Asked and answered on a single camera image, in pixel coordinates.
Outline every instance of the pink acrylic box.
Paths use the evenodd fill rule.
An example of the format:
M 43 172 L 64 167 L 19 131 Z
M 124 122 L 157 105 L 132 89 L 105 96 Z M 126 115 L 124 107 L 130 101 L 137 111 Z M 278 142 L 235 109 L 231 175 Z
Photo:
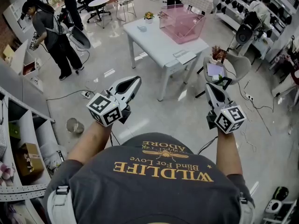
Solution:
M 178 44 L 199 38 L 206 20 L 183 4 L 164 6 L 160 14 L 160 29 Z

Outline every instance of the tiled floor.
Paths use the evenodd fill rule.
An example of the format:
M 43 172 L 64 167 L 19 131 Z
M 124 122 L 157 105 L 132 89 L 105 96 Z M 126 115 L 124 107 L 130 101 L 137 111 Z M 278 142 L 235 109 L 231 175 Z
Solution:
M 146 11 L 157 14 L 165 3 L 162 0 L 156 2 L 135 0 L 134 5 L 137 18 L 142 18 Z M 209 130 L 206 122 L 206 115 L 210 110 L 206 96 L 199 99 L 194 98 L 204 89 L 203 74 L 197 75 L 194 71 L 188 85 L 183 84 L 183 77 L 187 71 L 174 74 L 168 83 L 164 101 L 159 102 L 157 96 L 160 89 L 160 68 L 148 56 L 143 56 L 138 60 L 138 66 L 134 70 L 131 69 L 127 35 L 122 29 L 124 22 L 115 18 L 115 8 L 111 8 L 110 11 L 113 20 L 106 25 L 105 29 L 102 29 L 93 20 L 87 24 L 88 14 L 82 12 L 84 27 L 93 45 L 93 48 L 90 49 L 90 58 L 79 76 L 74 72 L 64 81 L 58 80 L 60 70 L 50 59 L 39 75 L 44 82 L 45 96 L 58 98 L 77 90 L 86 89 L 86 86 L 96 92 L 101 92 L 121 77 L 139 75 L 142 78 L 142 85 L 136 98 L 130 104 L 133 111 L 131 116 L 125 125 L 116 123 L 113 126 L 113 133 L 117 140 L 123 143 L 138 134 L 161 132 L 172 135 L 197 153 L 204 144 L 216 136 L 216 130 Z M 135 19 L 132 14 L 126 13 L 126 16 L 130 21 Z M 210 15 L 201 34 L 201 38 L 209 46 L 219 45 L 224 49 L 228 47 L 233 36 L 232 30 L 228 26 Z M 135 46 L 135 56 L 142 52 L 138 46 Z M 86 60 L 86 53 L 78 53 L 82 61 Z M 210 49 L 203 52 L 196 70 L 202 66 L 203 57 L 209 54 Z M 247 56 L 252 60 L 252 51 L 249 51 Z M 272 106 L 271 90 L 278 84 L 278 79 L 268 70 L 269 64 L 266 62 L 256 72 L 259 64 L 260 61 L 254 63 L 250 73 L 240 82 L 240 87 L 243 91 L 249 82 L 246 92 L 254 97 L 256 107 Z M 99 80 L 98 83 L 93 82 L 96 78 Z M 259 110 L 259 115 L 252 104 L 241 97 L 238 85 L 230 86 L 228 93 L 233 100 L 241 105 L 249 118 L 247 125 L 235 132 L 235 136 L 249 189 L 256 182 L 259 183 L 253 198 L 256 203 L 256 216 L 257 219 L 260 219 L 277 186 L 288 187 L 291 200 L 298 194 L 298 132 L 296 124 L 294 124 L 295 128 L 292 134 L 288 134 L 291 117 L 293 123 L 298 119 L 296 115 L 298 109 L 293 108 L 292 112 L 288 111 L 288 105 L 292 103 L 291 93 L 279 100 L 275 99 L 274 113 L 268 108 L 263 108 Z M 88 100 L 84 99 L 80 92 L 67 98 L 48 102 L 51 116 L 56 120 L 54 128 L 58 141 L 68 150 L 75 145 L 78 138 L 66 131 L 65 123 L 67 119 L 75 117 L 87 128 L 93 121 L 85 107 L 87 103 Z M 117 145 L 115 138 L 113 140 L 114 145 Z M 202 154 L 215 161 L 216 142 Z

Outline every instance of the bee graphic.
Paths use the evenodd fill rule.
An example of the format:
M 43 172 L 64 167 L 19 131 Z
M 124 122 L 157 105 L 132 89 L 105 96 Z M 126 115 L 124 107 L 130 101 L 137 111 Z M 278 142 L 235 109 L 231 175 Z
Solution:
M 157 157 L 156 159 L 159 159 L 161 156 L 166 157 L 166 158 L 171 157 L 172 160 L 174 160 L 173 157 L 177 157 L 177 158 L 189 158 L 188 155 L 174 154 L 172 152 L 169 152 L 168 150 L 161 150 L 161 149 L 160 149 L 159 152 L 157 152 L 157 151 L 147 151 L 147 150 L 143 150 L 142 152 L 145 153 L 145 154 L 159 155 L 159 157 Z

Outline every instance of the round table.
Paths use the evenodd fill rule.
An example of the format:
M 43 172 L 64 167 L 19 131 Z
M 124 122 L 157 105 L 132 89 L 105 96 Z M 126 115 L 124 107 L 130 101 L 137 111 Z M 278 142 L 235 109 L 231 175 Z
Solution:
M 99 13 L 99 11 L 98 11 L 98 6 L 101 6 L 101 5 L 103 5 L 103 4 L 106 4 L 106 3 L 108 3 L 110 0 L 93 0 L 93 1 L 91 1 L 89 4 L 88 4 L 88 6 L 89 7 L 94 7 L 95 8 L 95 10 L 96 10 L 96 12 L 97 12 L 97 14 L 98 14 L 98 16 L 99 16 L 99 21 L 101 22 L 101 21 L 103 21 L 103 25 L 102 25 L 102 27 L 103 28 L 105 28 L 104 27 L 104 16 L 103 16 L 103 20 L 101 19 L 101 17 L 100 17 L 100 13 Z M 111 16 L 111 12 L 105 12 L 105 5 L 103 6 L 103 14 L 104 13 L 109 13 L 109 15 Z

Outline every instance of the sneaker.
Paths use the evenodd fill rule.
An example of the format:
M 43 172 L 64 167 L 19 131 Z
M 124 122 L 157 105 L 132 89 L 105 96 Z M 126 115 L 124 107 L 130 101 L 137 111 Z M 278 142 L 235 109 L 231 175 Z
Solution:
M 70 75 L 71 75 L 71 73 L 69 75 L 63 75 L 63 74 L 61 74 L 59 76 L 59 80 L 64 80 L 65 78 L 69 77 Z

